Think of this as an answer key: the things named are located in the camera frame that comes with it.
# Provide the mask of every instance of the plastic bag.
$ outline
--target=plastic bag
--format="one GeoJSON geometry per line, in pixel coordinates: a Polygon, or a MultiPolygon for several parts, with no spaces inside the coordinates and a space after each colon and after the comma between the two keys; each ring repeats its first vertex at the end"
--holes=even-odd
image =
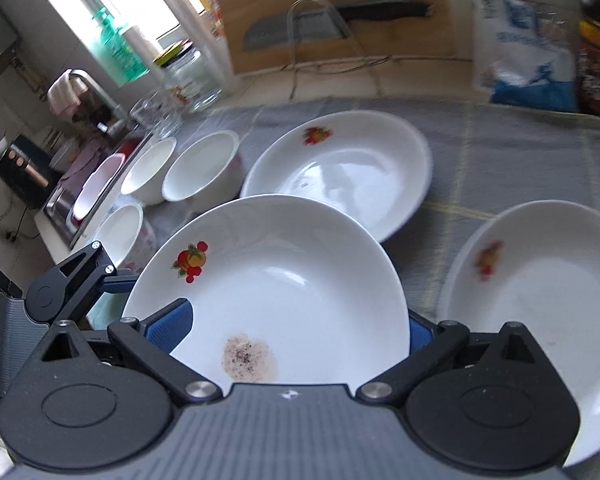
{"type": "Polygon", "coordinates": [[[491,102],[576,112],[575,62],[522,0],[474,0],[474,86],[491,102]]]}

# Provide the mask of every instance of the checkered cloth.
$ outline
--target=checkered cloth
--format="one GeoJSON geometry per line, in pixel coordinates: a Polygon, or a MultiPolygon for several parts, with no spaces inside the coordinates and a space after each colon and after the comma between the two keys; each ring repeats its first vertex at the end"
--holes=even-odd
{"type": "MultiPolygon", "coordinates": [[[[433,180],[420,210],[383,246],[410,308],[437,320],[446,273],[467,238],[494,215],[530,200],[561,199],[600,210],[600,120],[577,114],[427,100],[328,99],[219,108],[187,119],[178,151],[234,130],[246,169],[282,135],[321,115],[381,110],[420,129],[433,152],[433,180]]],[[[122,204],[116,200],[114,208],[122,204]]],[[[177,203],[146,208],[158,244],[186,222],[177,203]]]]}

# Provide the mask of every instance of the sauce jar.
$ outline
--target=sauce jar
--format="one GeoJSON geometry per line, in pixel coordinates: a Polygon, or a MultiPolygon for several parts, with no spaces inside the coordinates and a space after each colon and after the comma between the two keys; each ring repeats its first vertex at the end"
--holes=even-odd
{"type": "Polygon", "coordinates": [[[154,64],[165,69],[166,89],[189,112],[207,108],[222,93],[205,57],[190,41],[173,43],[154,64]]]}

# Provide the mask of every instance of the red flower decal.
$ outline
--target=red flower decal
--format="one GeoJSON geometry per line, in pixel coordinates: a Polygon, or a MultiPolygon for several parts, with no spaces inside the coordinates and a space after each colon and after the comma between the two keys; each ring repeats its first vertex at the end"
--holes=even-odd
{"type": "Polygon", "coordinates": [[[189,247],[181,251],[171,269],[178,269],[178,277],[186,277],[187,283],[193,283],[196,276],[202,273],[202,267],[206,263],[206,251],[209,246],[205,242],[198,242],[195,246],[189,244],[189,247]]]}
{"type": "Polygon", "coordinates": [[[478,256],[478,261],[475,263],[475,267],[478,269],[480,274],[481,282],[488,282],[489,278],[493,276],[496,270],[496,264],[500,259],[500,251],[504,247],[502,240],[496,240],[492,242],[489,247],[484,249],[478,256]]]}
{"type": "Polygon", "coordinates": [[[322,142],[329,137],[331,137],[331,130],[320,128],[319,126],[312,126],[304,131],[305,144],[318,144],[318,142],[322,142]]]}

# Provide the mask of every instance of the knife handle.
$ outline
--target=knife handle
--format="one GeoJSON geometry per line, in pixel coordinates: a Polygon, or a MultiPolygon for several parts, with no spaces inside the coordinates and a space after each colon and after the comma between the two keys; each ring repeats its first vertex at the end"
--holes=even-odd
{"type": "Polygon", "coordinates": [[[357,4],[336,6],[346,22],[390,22],[399,18],[428,18],[433,4],[419,0],[371,0],[357,4]]]}

